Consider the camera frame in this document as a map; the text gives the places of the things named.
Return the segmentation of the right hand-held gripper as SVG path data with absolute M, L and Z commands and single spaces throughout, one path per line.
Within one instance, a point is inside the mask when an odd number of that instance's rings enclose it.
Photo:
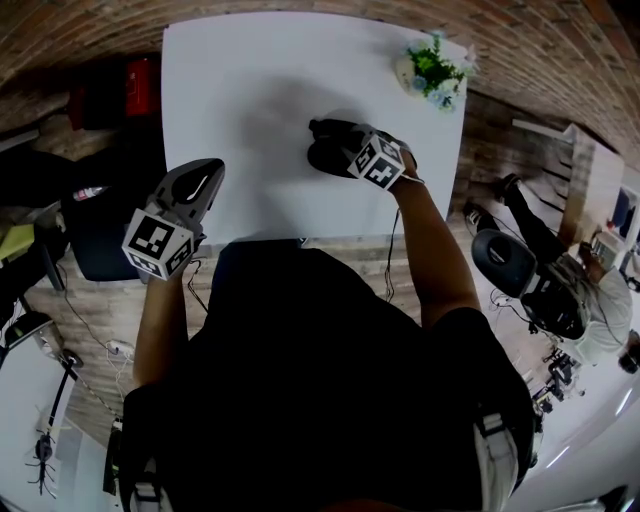
M 406 172 L 402 152 L 406 151 L 417 165 L 410 147 L 402 140 L 371 125 L 356 125 L 349 132 L 347 155 L 349 174 L 388 190 L 399 178 L 417 182 L 418 178 Z

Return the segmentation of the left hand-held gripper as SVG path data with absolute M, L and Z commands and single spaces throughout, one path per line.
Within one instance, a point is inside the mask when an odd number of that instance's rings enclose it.
M 202 220 L 225 176 L 224 161 L 198 159 L 169 171 L 136 209 L 122 250 L 141 274 L 168 280 L 184 270 L 206 238 Z

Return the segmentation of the person's right forearm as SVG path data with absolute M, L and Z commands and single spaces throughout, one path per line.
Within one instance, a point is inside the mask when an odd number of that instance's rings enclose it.
M 422 327 L 459 308 L 480 308 L 467 261 L 424 182 L 406 169 L 389 188 L 399 207 Z

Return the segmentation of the person's left forearm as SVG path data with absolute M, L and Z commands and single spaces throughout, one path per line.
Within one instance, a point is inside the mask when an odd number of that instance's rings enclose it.
M 134 387 L 163 380 L 187 340 L 183 272 L 168 280 L 151 277 L 147 283 L 134 351 Z

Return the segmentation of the black office chair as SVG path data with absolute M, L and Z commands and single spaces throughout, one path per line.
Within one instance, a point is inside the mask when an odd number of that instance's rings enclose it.
M 137 154 L 107 148 L 78 161 L 31 149 L 0 153 L 0 206 L 41 208 L 58 202 L 76 262 L 93 282 L 134 280 L 122 243 L 134 211 L 157 184 L 155 170 Z M 86 187 L 110 186 L 76 202 Z

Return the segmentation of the potted artificial flowers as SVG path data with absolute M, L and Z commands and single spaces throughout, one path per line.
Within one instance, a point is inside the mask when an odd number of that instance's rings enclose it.
M 459 108 L 463 88 L 478 65 L 473 45 L 463 57 L 447 57 L 443 53 L 445 41 L 442 31 L 431 31 L 428 39 L 410 43 L 394 61 L 394 71 L 409 96 L 425 99 L 442 112 L 453 113 Z

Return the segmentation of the red box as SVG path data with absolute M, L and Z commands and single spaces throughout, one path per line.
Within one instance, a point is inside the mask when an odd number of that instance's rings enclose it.
M 126 116 L 150 116 L 159 112 L 160 109 L 160 59 L 145 57 L 128 62 L 126 67 Z

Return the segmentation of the black and grey chair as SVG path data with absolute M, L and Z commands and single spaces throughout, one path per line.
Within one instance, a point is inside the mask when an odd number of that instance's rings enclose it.
M 570 340 L 584 335 L 590 321 L 587 277 L 571 256 L 540 263 L 525 244 L 493 229 L 476 234 L 471 254 L 485 278 L 520 301 L 532 331 Z

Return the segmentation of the person's black shirt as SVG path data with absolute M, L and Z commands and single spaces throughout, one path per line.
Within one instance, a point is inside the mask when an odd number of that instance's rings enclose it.
M 409 512 L 488 507 L 493 443 L 523 480 L 534 413 L 488 320 L 430 327 L 347 265 L 293 241 L 220 254 L 202 329 L 167 377 L 124 404 L 120 493 L 173 512 L 317 512 L 369 500 Z

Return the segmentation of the black tripod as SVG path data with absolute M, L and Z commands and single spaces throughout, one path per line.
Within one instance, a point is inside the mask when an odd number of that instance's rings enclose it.
M 34 461 L 26 463 L 26 466 L 38 469 L 38 476 L 35 480 L 28 481 L 28 484 L 36 485 L 40 496 L 47 494 L 56 500 L 56 494 L 48 486 L 49 483 L 54 483 L 52 472 L 56 471 L 56 469 L 50 464 L 55 441 L 52 439 L 48 430 L 39 430 L 38 433 L 40 436 L 34 446 Z

